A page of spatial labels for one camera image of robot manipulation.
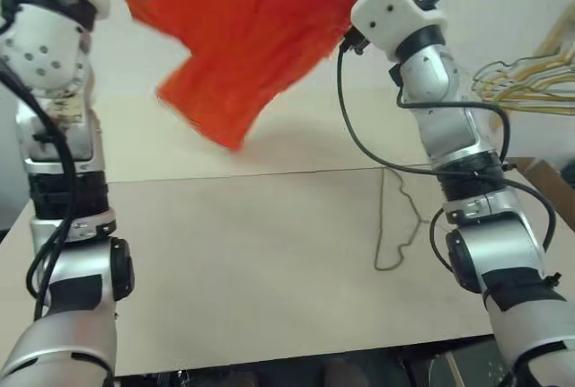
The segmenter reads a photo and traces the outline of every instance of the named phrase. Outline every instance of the robotic arm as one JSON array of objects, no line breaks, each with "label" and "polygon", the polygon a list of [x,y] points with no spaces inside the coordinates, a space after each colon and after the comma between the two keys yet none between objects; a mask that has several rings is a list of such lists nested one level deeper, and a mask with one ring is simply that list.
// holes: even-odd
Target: robotic arm
[{"label": "robotic arm", "polygon": [[[358,0],[349,45],[369,42],[397,62],[394,80],[403,105],[464,101],[455,62],[442,31],[437,0]],[[0,385],[111,385],[116,362],[115,303],[134,285],[128,244],[111,237],[102,141],[91,110],[88,54],[94,19],[107,0],[13,0],[0,31],[0,58],[22,80],[65,134],[76,172],[77,203],[66,245],[49,279],[47,313],[20,337],[0,373]],[[500,179],[495,147],[466,108],[414,109],[421,141],[447,197],[456,230],[447,237],[458,283],[482,294],[495,338],[509,367],[533,385],[575,385],[575,306],[544,279],[544,251],[515,192]],[[61,158],[29,104],[17,114],[22,157],[36,216],[40,253],[65,221],[70,192]],[[466,179],[450,172],[465,173]],[[490,176],[477,180],[470,176]]]}]

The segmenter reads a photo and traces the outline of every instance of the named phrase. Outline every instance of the wooden table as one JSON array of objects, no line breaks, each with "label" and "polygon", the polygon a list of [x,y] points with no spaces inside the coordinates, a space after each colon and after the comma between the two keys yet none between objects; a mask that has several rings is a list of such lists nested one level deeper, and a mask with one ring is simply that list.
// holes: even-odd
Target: wooden table
[{"label": "wooden table", "polygon": [[[111,185],[136,289],[119,304],[118,374],[230,365],[455,339],[491,331],[482,300],[434,258],[427,226],[393,272],[373,267],[381,170]],[[512,176],[522,180],[516,173]],[[432,178],[405,176],[421,214],[441,204]],[[399,181],[384,179],[378,264],[415,225]],[[521,196],[538,235],[544,211]],[[27,207],[0,245],[0,360],[32,317],[23,286],[32,249]],[[438,242],[445,252],[442,234]],[[573,233],[559,221],[549,272],[575,298]]]}]

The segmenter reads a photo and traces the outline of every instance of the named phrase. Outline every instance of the white wall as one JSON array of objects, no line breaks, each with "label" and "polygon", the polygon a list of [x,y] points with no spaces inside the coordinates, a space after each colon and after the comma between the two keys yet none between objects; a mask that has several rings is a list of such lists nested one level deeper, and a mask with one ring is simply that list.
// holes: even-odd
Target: white wall
[{"label": "white wall", "polygon": [[[469,76],[493,60],[512,61],[531,55],[570,1],[444,0],[439,7],[449,18],[448,44],[463,73]],[[133,23],[124,3],[112,0],[110,19],[99,22],[93,36],[96,92],[114,97],[149,93],[187,55],[177,41]],[[391,86],[386,76],[390,66],[384,54],[372,48],[363,57],[349,55],[345,65],[346,89]],[[332,60],[321,63],[293,91],[332,91],[333,70]],[[575,156],[575,119],[514,116],[513,154],[550,155],[559,161]],[[13,104],[6,101],[0,101],[0,161],[2,227],[14,220],[26,199],[25,178],[13,133]]]},{"label": "white wall", "polygon": [[0,95],[0,229],[12,225],[28,199],[14,131],[15,112],[15,102]]}]

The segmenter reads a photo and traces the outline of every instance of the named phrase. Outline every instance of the orange towel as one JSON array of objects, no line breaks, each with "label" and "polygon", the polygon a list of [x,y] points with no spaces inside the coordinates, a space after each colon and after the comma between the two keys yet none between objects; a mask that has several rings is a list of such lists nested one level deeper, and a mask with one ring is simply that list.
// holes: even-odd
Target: orange towel
[{"label": "orange towel", "polygon": [[328,57],[356,0],[126,0],[178,39],[188,59],[158,89],[211,140],[238,149],[278,93]]}]

